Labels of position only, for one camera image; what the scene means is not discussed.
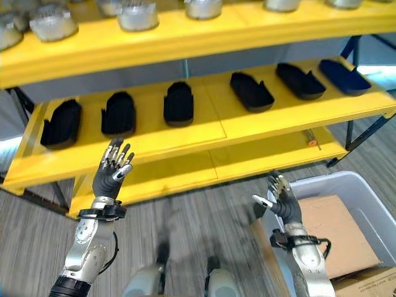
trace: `wall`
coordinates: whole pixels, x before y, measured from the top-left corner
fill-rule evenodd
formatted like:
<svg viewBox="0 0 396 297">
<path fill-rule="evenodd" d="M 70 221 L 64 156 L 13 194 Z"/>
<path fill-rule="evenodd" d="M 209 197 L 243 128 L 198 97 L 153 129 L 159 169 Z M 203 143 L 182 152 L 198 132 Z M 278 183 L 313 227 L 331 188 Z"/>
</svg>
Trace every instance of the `wall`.
<svg viewBox="0 0 396 297">
<path fill-rule="evenodd" d="M 384 36 L 396 43 L 396 33 Z M 190 75 L 232 71 L 257 65 L 275 64 L 281 61 L 335 56 L 341 52 L 347 40 L 348 38 L 333 38 L 306 41 L 191 58 L 188 60 Z M 396 65 L 396 55 L 372 37 L 363 37 L 360 63 Z M 22 86 L 22 89 L 34 102 L 43 102 L 53 98 L 176 80 L 183 78 L 183 75 L 183 62 L 170 61 L 28 84 Z M 11 104 L 11 99 L 5 92 L 0 93 L 0 102 L 2 103 L 0 105 L 0 140 L 21 135 L 24 130 L 22 122 L 19 120 L 17 110 Z"/>
</svg>

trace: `white container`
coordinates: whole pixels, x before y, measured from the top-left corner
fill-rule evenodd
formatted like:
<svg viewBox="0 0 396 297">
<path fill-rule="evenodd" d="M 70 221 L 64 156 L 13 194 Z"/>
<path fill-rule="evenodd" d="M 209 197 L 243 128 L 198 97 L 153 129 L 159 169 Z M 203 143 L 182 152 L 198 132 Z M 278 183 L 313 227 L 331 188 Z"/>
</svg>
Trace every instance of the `white container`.
<svg viewBox="0 0 396 297">
<path fill-rule="evenodd" d="M 363 0 L 326 0 L 331 6 L 341 9 L 358 8 Z"/>
<path fill-rule="evenodd" d="M 0 21 L 0 51 L 20 43 L 23 38 L 24 35 L 15 27 L 13 22 Z"/>
<path fill-rule="evenodd" d="M 17 11 L 7 11 L 0 14 L 0 20 L 5 24 L 14 23 L 14 27 L 22 33 L 29 29 L 29 22 L 24 14 Z"/>
<path fill-rule="evenodd" d="M 381 260 L 382 265 L 384 267 L 396 266 L 396 221 L 359 174 L 352 171 L 341 171 L 327 176 L 295 181 L 290 183 L 290 186 L 299 200 L 308 197 L 338 195 Z M 272 201 L 275 200 L 270 192 L 267 197 Z M 268 236 L 272 235 L 273 229 L 283 230 L 282 219 L 271 211 L 265 212 L 262 224 Z M 286 264 L 286 252 L 279 248 L 272 250 L 290 294 L 296 296 L 293 278 Z"/>
<path fill-rule="evenodd" d="M 186 15 L 192 19 L 207 20 L 222 13 L 222 0 L 184 0 Z"/>
<path fill-rule="evenodd" d="M 291 12 L 297 10 L 300 0 L 264 0 L 264 7 L 270 11 Z"/>
<path fill-rule="evenodd" d="M 121 0 L 97 0 L 97 6 L 105 17 L 115 17 L 121 9 Z"/>
<path fill-rule="evenodd" d="M 69 9 L 55 2 L 44 4 L 34 10 L 30 28 L 43 42 L 62 40 L 79 29 Z"/>
<path fill-rule="evenodd" d="M 158 26 L 157 4 L 131 1 L 123 3 L 117 16 L 118 24 L 125 31 L 145 31 Z"/>
</svg>

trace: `yellow shelf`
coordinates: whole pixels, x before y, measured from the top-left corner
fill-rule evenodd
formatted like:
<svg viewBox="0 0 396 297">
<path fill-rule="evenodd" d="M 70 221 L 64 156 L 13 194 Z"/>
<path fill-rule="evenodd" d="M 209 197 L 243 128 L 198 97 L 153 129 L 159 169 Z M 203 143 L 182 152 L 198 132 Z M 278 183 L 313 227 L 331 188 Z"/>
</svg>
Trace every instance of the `yellow shelf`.
<svg viewBox="0 0 396 297">
<path fill-rule="evenodd" d="M 275 75 L 275 66 L 246 69 L 257 80 L 264 79 L 275 97 L 273 107 L 258 114 L 248 113 L 236 99 L 229 86 L 231 73 L 191 79 L 195 115 L 193 124 L 184 128 L 171 128 L 163 121 L 163 96 L 170 82 L 129 89 L 136 103 L 137 130 L 126 141 L 132 142 L 135 164 L 396 111 L 396 101 L 374 84 L 359 97 L 341 94 L 317 70 L 318 63 L 318 59 L 295 63 L 306 71 L 313 69 L 327 87 L 314 101 L 296 98 Z M 62 100 L 37 106 L 3 186 L 16 190 L 95 171 L 109 142 L 100 132 L 100 109 L 112 93 L 77 98 L 83 106 L 79 139 L 64 150 L 50 151 L 40 145 L 43 120 Z"/>
<path fill-rule="evenodd" d="M 294 132 L 136 165 L 124 181 L 118 199 L 123 205 L 128 205 L 265 173 L 272 169 L 340 157 L 346 153 L 325 127 L 315 128 L 313 131 L 321 150 L 318 147 L 308 147 L 305 135 L 302 132 Z M 90 207 L 93 200 L 92 181 L 93 175 L 76 179 L 74 198 L 68 214 L 70 217 L 75 218 L 80 209 Z"/>
<path fill-rule="evenodd" d="M 203 144 L 225 138 L 202 80 L 191 79 L 189 84 L 195 98 L 194 122 L 181 128 L 169 127 L 163 119 L 163 97 L 170 83 L 127 89 L 134 98 L 137 111 L 136 133 L 126 139 L 135 152 L 135 164 L 196 152 L 202 150 Z M 100 110 L 105 108 L 113 93 L 77 98 L 82 105 L 79 137 L 72 147 L 62 150 L 48 150 L 40 144 L 40 139 L 44 119 L 50 119 L 64 99 L 38 105 L 9 168 L 4 187 L 26 187 L 27 184 L 46 183 L 95 171 L 110 142 L 110 138 L 101 133 Z"/>
<path fill-rule="evenodd" d="M 70 4 L 79 23 L 74 36 L 41 43 L 32 32 L 0 53 L 0 88 L 120 67 L 303 40 L 396 31 L 396 2 L 363 1 L 356 10 L 337 10 L 323 0 L 302 0 L 292 13 L 262 8 L 262 0 L 226 0 L 220 17 L 196 21 L 180 0 L 158 0 L 160 26 L 123 32 L 104 19 L 94 0 Z"/>
<path fill-rule="evenodd" d="M 343 58 L 334 60 L 353 69 Z M 240 143 L 396 111 L 396 100 L 374 82 L 361 96 L 344 95 L 320 72 L 319 62 L 320 59 L 309 59 L 292 63 L 306 73 L 312 71 L 326 87 L 323 96 L 313 101 L 296 98 L 275 74 L 276 65 L 243 70 L 258 82 L 263 80 L 275 98 L 270 110 L 256 114 L 248 113 L 236 99 L 230 87 L 231 72 L 204 77 L 227 139 Z"/>
</svg>

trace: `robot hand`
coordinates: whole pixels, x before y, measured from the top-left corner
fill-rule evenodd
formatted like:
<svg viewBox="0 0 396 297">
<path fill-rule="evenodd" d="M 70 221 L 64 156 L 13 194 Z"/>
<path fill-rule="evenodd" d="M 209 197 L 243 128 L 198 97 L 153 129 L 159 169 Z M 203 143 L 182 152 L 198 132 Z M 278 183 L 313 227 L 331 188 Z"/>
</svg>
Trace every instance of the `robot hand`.
<svg viewBox="0 0 396 297">
<path fill-rule="evenodd" d="M 268 182 L 269 191 L 277 202 L 258 195 L 253 195 L 252 198 L 283 220 L 285 233 L 279 229 L 274 230 L 270 242 L 274 248 L 286 250 L 286 262 L 293 275 L 297 297 L 335 296 L 325 269 L 325 258 L 330 251 L 331 242 L 307 234 L 297 198 L 283 175 L 273 171 Z M 322 254 L 317 245 L 324 241 L 327 242 L 327 249 Z"/>
<path fill-rule="evenodd" d="M 285 225 L 293 222 L 302 224 L 301 208 L 286 178 L 279 172 L 272 171 L 268 177 L 268 189 L 277 203 L 258 195 L 253 195 L 252 198 L 282 218 Z"/>
<path fill-rule="evenodd" d="M 132 170 L 134 157 L 131 153 L 124 161 L 131 147 L 129 144 L 117 157 L 122 143 L 122 139 L 113 139 L 105 150 L 93 180 L 95 199 L 90 209 L 79 213 L 81 221 L 75 231 L 74 243 L 49 297 L 86 297 L 91 284 L 116 258 L 118 240 L 113 222 L 126 214 L 126 209 L 116 198 L 125 176 Z M 114 256 L 105 263 L 112 235 L 116 242 Z"/>
<path fill-rule="evenodd" d="M 123 144 L 122 138 L 113 139 L 101 159 L 92 185 L 95 197 L 116 199 L 125 175 L 132 170 L 131 161 L 135 154 L 131 153 L 124 162 L 125 156 L 131 147 L 130 144 L 125 145 L 117 158 L 121 144 Z"/>
</svg>

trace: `black cable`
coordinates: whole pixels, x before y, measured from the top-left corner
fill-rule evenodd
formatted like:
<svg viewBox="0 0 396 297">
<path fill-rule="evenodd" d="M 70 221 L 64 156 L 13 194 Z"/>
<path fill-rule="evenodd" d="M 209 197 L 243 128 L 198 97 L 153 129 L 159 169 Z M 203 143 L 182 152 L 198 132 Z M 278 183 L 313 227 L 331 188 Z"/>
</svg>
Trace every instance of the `black cable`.
<svg viewBox="0 0 396 297">
<path fill-rule="evenodd" d="M 296 244 L 295 240 L 299 239 L 299 240 L 308 240 L 310 241 L 309 243 L 299 243 Z M 327 238 L 317 238 L 315 236 L 311 236 L 311 235 L 296 235 L 296 236 L 289 236 L 288 237 L 288 245 L 287 245 L 287 249 L 292 249 L 295 248 L 297 246 L 307 246 L 308 244 L 315 244 L 315 245 L 321 245 L 322 243 L 327 243 L 326 245 L 326 250 L 323 252 L 323 258 L 326 260 L 327 256 L 330 253 L 330 249 L 332 247 L 332 242 L 327 239 Z"/>
<path fill-rule="evenodd" d="M 118 249 L 118 238 L 117 238 L 117 234 L 116 234 L 115 232 L 113 232 L 113 236 L 114 236 L 114 240 L 116 241 L 116 247 L 114 248 L 113 257 L 109 260 L 109 262 L 107 262 L 107 263 L 103 266 L 102 270 L 99 272 L 98 275 L 100 275 L 100 274 L 102 274 L 103 272 L 105 272 L 106 269 L 110 267 L 110 265 L 114 262 L 114 260 L 115 260 L 116 257 L 117 257 L 117 254 L 118 254 L 118 251 L 119 251 L 119 249 Z"/>
<path fill-rule="evenodd" d="M 327 256 L 329 255 L 330 249 L 332 248 L 332 242 L 327 238 L 318 238 L 321 243 L 327 243 L 326 250 L 323 252 L 323 257 L 326 260 Z"/>
</svg>

